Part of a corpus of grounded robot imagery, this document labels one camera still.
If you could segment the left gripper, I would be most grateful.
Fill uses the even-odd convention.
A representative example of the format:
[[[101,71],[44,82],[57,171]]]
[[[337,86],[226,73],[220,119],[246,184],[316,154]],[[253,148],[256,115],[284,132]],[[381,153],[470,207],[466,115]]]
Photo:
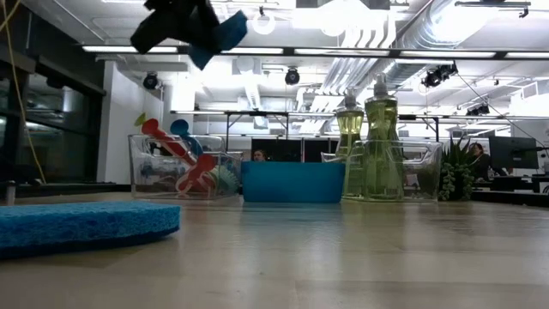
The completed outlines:
[[[220,25],[209,0],[148,0],[151,13],[130,36],[131,45],[145,54],[165,39],[200,47],[215,45],[214,30]]]

